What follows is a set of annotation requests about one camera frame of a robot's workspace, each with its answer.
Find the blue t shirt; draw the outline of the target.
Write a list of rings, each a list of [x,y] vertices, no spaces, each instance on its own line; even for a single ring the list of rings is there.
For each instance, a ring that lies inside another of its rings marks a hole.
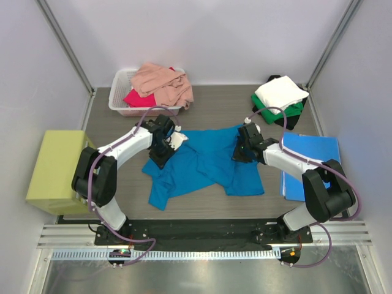
[[[255,196],[265,193],[256,162],[232,159],[239,125],[210,130],[184,130],[188,137],[160,169],[152,160],[142,172],[152,179],[149,204],[165,210],[170,198],[204,189],[213,184],[228,196]]]

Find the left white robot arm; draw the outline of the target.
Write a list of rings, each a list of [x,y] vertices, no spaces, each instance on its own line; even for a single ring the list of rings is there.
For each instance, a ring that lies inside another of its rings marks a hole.
[[[82,196],[102,225],[109,229],[109,238],[118,245],[131,242],[127,216],[116,201],[119,168],[138,153],[148,150],[149,158],[163,169],[166,163],[188,141],[168,116],[155,120],[143,118],[119,139],[94,149],[85,147],[79,157],[71,188]]]

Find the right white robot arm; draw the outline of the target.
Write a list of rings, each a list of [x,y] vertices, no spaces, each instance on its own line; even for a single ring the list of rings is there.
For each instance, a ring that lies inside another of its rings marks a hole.
[[[356,203],[355,193],[338,161],[322,162],[285,149],[281,140],[264,139],[253,122],[238,128],[232,159],[278,168],[302,183],[305,202],[276,220],[276,235],[283,242],[297,239],[308,226],[330,221]]]

